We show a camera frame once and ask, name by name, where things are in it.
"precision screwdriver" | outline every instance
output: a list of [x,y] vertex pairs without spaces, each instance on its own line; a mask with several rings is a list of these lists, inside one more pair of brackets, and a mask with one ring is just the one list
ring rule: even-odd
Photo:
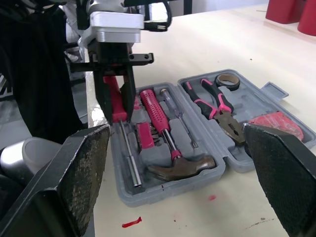
[[192,144],[193,148],[197,148],[198,145],[197,145],[197,143],[195,142],[194,138],[192,137],[190,131],[188,130],[188,127],[187,127],[186,124],[184,123],[184,121],[183,121],[183,119],[182,119],[182,114],[181,114],[181,112],[179,111],[178,106],[176,105],[176,103],[172,100],[172,98],[171,98],[171,96],[170,96],[170,94],[169,94],[169,91],[168,91],[167,89],[162,89],[160,93],[161,93],[161,95],[164,97],[167,106],[168,106],[169,108],[171,108],[171,109],[174,111],[176,117],[177,117],[177,118],[180,120],[180,122],[182,123],[182,125],[183,125],[185,131],[187,132],[189,138],[191,139],[191,144]]

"table surface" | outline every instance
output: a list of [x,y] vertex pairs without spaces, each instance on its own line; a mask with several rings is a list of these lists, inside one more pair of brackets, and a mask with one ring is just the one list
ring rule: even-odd
[[[173,18],[166,33],[142,32],[135,53],[153,52],[155,62],[134,67],[136,86],[234,69],[262,87],[271,81],[287,91],[281,102],[316,131],[316,38],[265,19],[266,5]],[[105,122],[87,73],[89,125]],[[209,201],[209,196],[216,197]],[[142,222],[122,228],[142,217]],[[151,205],[127,207],[116,190],[110,145],[94,207],[97,237],[286,237],[255,171],[227,168],[218,182]]]

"gray case compartment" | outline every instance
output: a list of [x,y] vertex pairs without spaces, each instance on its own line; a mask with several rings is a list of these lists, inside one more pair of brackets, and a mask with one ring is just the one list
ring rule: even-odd
[[[226,87],[220,87],[223,94],[235,108],[235,119],[239,122],[246,122],[259,115],[281,111],[301,127],[304,133],[303,143],[308,148],[316,144],[316,134],[278,104],[282,98],[288,95],[286,92],[272,83],[268,83],[262,89],[258,89],[246,78],[233,70],[223,70],[181,79],[178,81],[179,86],[174,86],[170,83],[161,83],[141,87],[137,89],[137,95],[145,89],[152,89],[155,92],[157,100],[170,120],[170,133],[182,155],[190,160],[198,160],[203,154],[212,155],[217,167],[211,170],[204,170],[197,176],[178,181],[164,182],[154,178],[150,173],[146,172],[147,165],[171,166],[170,151],[164,141],[160,139],[159,146],[142,150],[139,153],[134,125],[139,122],[150,122],[150,118],[146,111],[134,111],[131,123],[125,123],[125,130],[141,174],[142,187],[133,187],[127,166],[127,148],[119,124],[115,123],[112,126],[111,135],[111,149],[118,195],[127,206],[135,207],[154,203],[215,182],[221,178],[225,171],[224,160],[238,172],[247,172],[254,169],[253,161],[246,154],[244,148],[235,147],[235,143],[225,135],[214,119],[207,120],[201,114],[200,108],[191,101],[181,86],[181,83],[189,81],[201,99],[214,104],[212,96],[200,85],[200,80],[207,78],[210,81],[214,81],[215,77],[222,73],[234,74],[240,78],[240,87],[236,91],[229,91]],[[169,91],[182,112],[182,118],[197,142],[198,148],[193,149],[191,147],[190,139],[184,127],[179,119],[175,117],[173,111],[163,102],[162,96],[159,94],[163,88]]]
[[209,81],[215,81],[215,78],[219,74],[233,74],[240,79],[240,87],[235,91],[229,91],[226,87],[220,87],[219,89],[226,96],[227,100],[234,106],[234,118],[240,122],[247,122],[257,116],[273,113],[283,112],[292,121],[294,121],[303,131],[304,138],[303,143],[310,149],[316,144],[316,134],[309,129],[305,124],[298,120],[295,116],[285,110],[279,101],[288,93],[280,89],[275,84],[269,82],[263,88],[259,89],[245,77],[234,70],[223,70],[214,73],[203,74],[195,77],[185,78],[178,81],[178,85],[182,95],[185,97],[183,101],[186,106],[193,108],[195,113],[198,114],[199,119],[204,124],[206,130],[213,137],[217,137],[217,145],[222,148],[222,153],[225,161],[237,172],[248,172],[254,170],[254,164],[252,159],[246,154],[243,147],[235,147],[233,140],[225,135],[223,130],[212,120],[207,120],[205,116],[201,114],[200,108],[193,103],[189,95],[185,92],[182,83],[189,81],[196,94],[206,102],[215,105],[216,102],[213,97],[201,86],[200,81],[203,78]]

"pink tool handle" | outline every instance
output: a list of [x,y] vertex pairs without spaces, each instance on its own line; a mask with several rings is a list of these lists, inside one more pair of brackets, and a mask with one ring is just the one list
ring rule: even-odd
[[126,121],[127,113],[123,107],[122,96],[120,94],[117,78],[103,77],[103,82],[110,88],[113,122],[119,122],[120,120]]
[[136,129],[137,129],[141,149],[147,149],[147,148],[155,146],[154,140],[152,137],[152,132],[150,130],[150,125],[148,122],[136,124]]
[[164,129],[170,131],[167,117],[162,111],[154,92],[150,89],[144,90],[140,93],[140,98],[142,99],[149,117],[159,134],[161,134]]
[[171,160],[174,161],[176,157],[181,157],[181,152],[178,150],[172,151],[171,152]]

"metal rod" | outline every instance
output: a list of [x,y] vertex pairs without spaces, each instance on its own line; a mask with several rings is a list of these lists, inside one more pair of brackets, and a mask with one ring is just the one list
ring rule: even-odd
[[167,129],[164,129],[162,131],[162,136],[163,136],[164,141],[170,147],[170,149],[172,151],[176,151],[177,150],[176,145],[174,144],[173,139],[172,139],[172,137],[171,137],[171,135],[170,135],[170,133],[169,133],[169,131]]
[[128,162],[128,167],[129,167],[130,173],[132,175],[133,185],[134,185],[134,187],[139,187],[142,185],[142,181],[140,179],[140,175],[139,175],[139,172],[137,169],[137,165],[136,165],[134,156],[132,155],[132,150],[130,148],[127,134],[125,132],[125,128],[124,128],[124,124],[123,124],[122,120],[119,121],[119,124],[120,124],[120,128],[122,130],[123,137],[124,137],[124,140],[125,140],[125,143],[127,146],[127,150],[128,150],[127,162]]

